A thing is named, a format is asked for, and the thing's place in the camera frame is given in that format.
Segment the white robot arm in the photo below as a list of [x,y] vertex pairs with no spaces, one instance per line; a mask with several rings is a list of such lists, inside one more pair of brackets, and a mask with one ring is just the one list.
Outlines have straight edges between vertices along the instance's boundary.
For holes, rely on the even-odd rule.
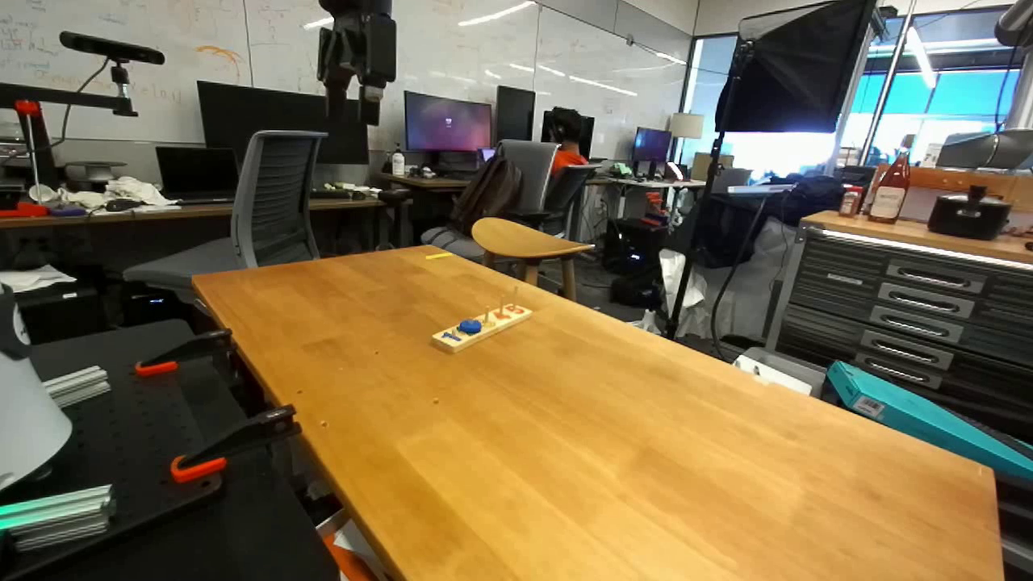
[[329,26],[320,31],[316,78],[325,88],[329,111],[340,111],[349,88],[359,88],[359,118],[375,126],[382,100],[397,78],[393,0],[320,0]]

